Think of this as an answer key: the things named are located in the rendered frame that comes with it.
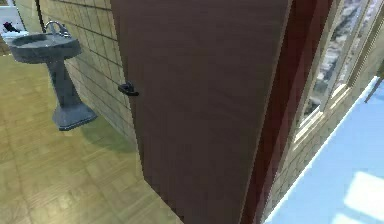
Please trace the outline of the small black red object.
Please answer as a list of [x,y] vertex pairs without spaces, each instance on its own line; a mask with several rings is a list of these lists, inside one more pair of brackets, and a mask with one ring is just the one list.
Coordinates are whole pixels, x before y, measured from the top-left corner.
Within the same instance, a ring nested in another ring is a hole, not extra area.
[[13,24],[12,22],[5,22],[3,27],[6,32],[21,32],[21,29],[18,27],[18,24]]

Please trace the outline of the silver sink faucet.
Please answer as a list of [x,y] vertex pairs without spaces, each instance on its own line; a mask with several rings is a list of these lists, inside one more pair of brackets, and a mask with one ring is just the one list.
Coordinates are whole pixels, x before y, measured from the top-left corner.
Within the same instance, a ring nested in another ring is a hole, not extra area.
[[71,34],[64,24],[61,24],[58,21],[50,20],[44,25],[45,31],[50,30],[52,34],[59,35],[64,38],[70,38]]

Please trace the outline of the window with pale frame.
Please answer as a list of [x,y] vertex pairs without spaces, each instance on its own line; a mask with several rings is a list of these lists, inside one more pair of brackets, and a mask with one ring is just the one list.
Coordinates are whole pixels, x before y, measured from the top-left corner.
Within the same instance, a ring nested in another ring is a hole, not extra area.
[[327,114],[346,86],[361,45],[367,39],[384,0],[336,0],[326,22],[325,37],[310,71],[294,142]]

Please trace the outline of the white bathtub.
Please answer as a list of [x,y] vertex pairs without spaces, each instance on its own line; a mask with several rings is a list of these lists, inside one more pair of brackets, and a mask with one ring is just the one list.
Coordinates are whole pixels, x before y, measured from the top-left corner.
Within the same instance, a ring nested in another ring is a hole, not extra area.
[[[12,22],[18,24],[21,32],[6,32],[3,24],[5,22]],[[13,0],[0,0],[0,37],[5,41],[9,42],[17,37],[26,36],[28,31],[22,22],[18,8],[13,3]]]

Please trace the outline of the grey pedestal sink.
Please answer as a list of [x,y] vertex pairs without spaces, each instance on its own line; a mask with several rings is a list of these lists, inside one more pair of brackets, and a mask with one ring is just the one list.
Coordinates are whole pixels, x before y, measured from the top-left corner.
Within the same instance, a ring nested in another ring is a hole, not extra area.
[[17,62],[45,64],[57,98],[52,120],[60,131],[68,131],[97,118],[80,99],[64,61],[81,53],[79,41],[52,33],[19,36],[7,41]]

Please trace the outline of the brown wooden room door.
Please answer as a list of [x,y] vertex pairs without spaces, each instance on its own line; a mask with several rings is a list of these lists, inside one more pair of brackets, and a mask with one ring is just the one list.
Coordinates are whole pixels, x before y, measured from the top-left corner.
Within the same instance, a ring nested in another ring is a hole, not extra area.
[[289,0],[111,0],[145,180],[184,224],[238,224]]

